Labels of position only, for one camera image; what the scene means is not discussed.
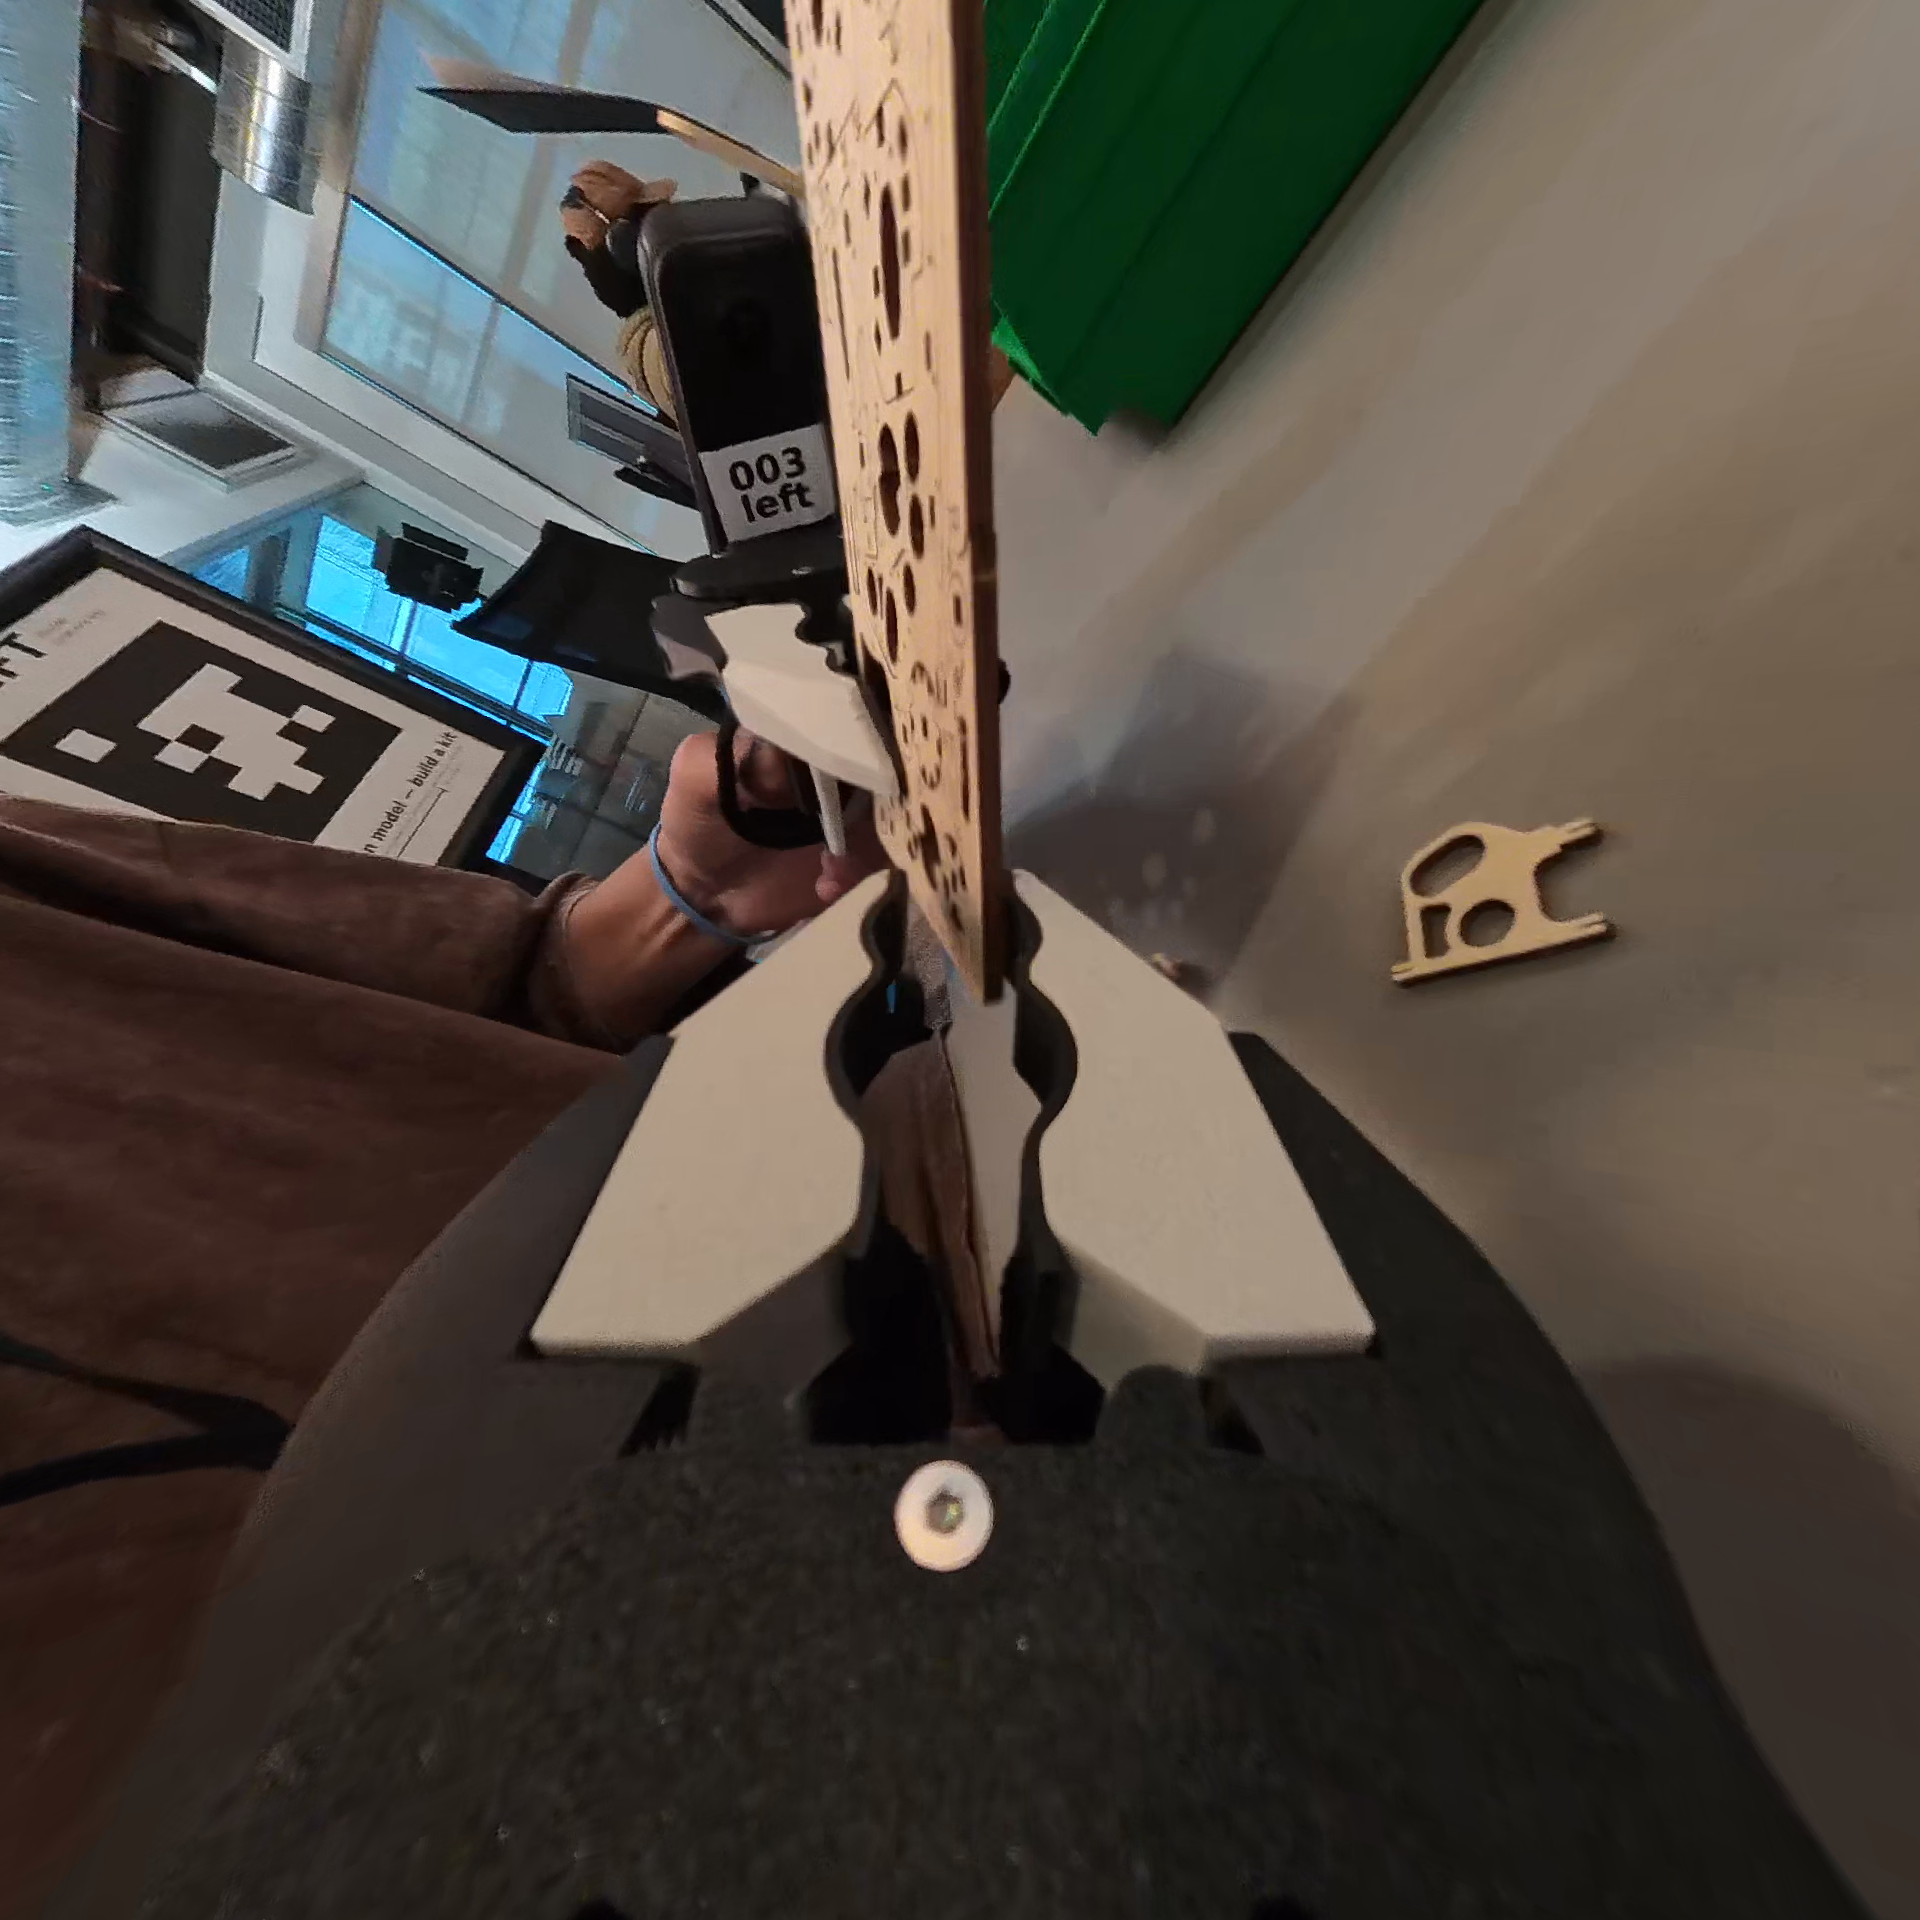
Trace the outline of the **wooden part with holes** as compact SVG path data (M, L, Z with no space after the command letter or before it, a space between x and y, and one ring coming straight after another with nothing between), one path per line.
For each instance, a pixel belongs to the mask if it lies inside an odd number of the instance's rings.
M1467 820L1435 835L1398 875L1405 956L1392 984L1407 989L1611 940L1606 917L1558 919L1544 892L1555 861L1600 839L1591 818L1526 831Z

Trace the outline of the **blue wristband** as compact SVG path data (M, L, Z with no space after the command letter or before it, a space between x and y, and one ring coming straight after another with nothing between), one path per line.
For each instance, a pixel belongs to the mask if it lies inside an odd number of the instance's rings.
M736 954L772 948L783 938L778 928L757 928L741 932L709 919L692 900L684 896L682 887L672 880L662 860L660 835L662 824L656 824L645 842L646 865L651 869L660 899L692 932L696 932L711 945L733 948Z

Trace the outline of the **silver ventilation duct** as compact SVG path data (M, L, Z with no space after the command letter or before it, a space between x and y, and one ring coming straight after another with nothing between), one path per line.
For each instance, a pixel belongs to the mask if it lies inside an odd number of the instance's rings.
M83 3L2 5L2 522L76 484L76 236Z
M223 33L210 151L261 199L311 215L349 3L199 3Z

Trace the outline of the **person's left forearm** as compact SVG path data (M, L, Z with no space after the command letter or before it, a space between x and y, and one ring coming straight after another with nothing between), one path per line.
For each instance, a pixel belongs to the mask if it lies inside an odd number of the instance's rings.
M741 971L747 952L711 945L660 899L646 855L558 896L531 970L547 1033L619 1051L670 1031Z

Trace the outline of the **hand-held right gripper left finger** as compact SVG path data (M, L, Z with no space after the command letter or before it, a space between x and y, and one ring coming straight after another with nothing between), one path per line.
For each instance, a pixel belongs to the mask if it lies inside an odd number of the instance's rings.
M922 1037L872 877L690 1016L532 1321L541 1361L765 1387L827 1442L952 1413L939 1289L888 1220L872 1087Z

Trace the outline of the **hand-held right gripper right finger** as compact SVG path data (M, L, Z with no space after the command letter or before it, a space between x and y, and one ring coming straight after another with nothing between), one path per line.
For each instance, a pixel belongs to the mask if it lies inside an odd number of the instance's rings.
M1212 1011L1031 874L997 1004L997 1421L1139 1370L1354 1357L1373 1317Z

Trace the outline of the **green plastic bin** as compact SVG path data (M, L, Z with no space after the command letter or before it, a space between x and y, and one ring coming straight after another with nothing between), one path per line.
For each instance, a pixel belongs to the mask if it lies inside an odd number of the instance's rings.
M1478 3L990 3L992 338L1086 432L1175 425Z

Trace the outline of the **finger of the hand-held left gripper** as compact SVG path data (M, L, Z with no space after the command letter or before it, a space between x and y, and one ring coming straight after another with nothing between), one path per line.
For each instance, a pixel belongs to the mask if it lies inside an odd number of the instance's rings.
M802 603L709 613L732 714L813 772L875 801L900 801L896 753L872 721L864 683L804 636L804 621Z

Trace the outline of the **framed black-white marker sign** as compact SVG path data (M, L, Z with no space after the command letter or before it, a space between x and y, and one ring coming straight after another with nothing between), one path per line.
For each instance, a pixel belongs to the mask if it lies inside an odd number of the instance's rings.
M4 567L6 801L460 869L540 755L93 528Z

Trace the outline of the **wooden puzzle sheet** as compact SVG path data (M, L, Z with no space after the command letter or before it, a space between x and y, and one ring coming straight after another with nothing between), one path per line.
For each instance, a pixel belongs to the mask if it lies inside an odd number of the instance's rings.
M979 1002L1011 965L992 506L986 24L789 3L854 673L879 842Z

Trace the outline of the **person's left hand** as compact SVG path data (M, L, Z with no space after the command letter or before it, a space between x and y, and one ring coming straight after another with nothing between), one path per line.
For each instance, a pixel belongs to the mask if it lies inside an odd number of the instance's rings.
M656 831L662 874L696 917L736 938L778 938L816 919L839 896L885 867L866 795L844 816L848 847L763 849L736 832L757 811L798 809L811 787L804 769L752 731L696 735L670 761Z

